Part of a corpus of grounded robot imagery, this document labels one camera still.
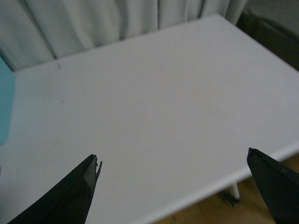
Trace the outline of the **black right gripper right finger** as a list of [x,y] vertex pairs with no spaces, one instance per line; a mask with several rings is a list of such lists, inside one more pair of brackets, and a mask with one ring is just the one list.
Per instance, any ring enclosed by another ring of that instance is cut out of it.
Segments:
[[247,164],[275,223],[297,224],[299,174],[254,148],[249,148]]

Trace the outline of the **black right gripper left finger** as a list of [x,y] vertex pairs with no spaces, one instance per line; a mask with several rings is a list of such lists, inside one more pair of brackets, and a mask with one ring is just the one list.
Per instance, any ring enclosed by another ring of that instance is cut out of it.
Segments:
[[10,224],[84,224],[102,162],[91,154]]

